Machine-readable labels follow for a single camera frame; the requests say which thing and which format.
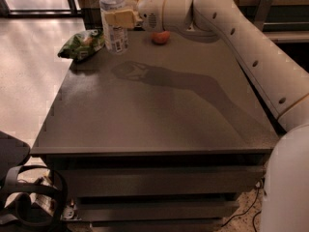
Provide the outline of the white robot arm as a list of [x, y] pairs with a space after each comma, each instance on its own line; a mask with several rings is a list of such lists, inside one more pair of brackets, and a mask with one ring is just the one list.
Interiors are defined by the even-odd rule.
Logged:
[[308, 72], [241, 13], [233, 0], [126, 0], [110, 25], [172, 31], [202, 43], [222, 39], [286, 131], [267, 163], [260, 232], [309, 232]]

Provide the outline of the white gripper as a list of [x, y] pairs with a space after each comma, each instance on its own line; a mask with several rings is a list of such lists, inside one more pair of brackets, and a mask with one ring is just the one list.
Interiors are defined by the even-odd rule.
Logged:
[[130, 9], [108, 11], [104, 19], [108, 25], [133, 29], [142, 22], [149, 32], [163, 32], [163, 8], [165, 0], [125, 0]]

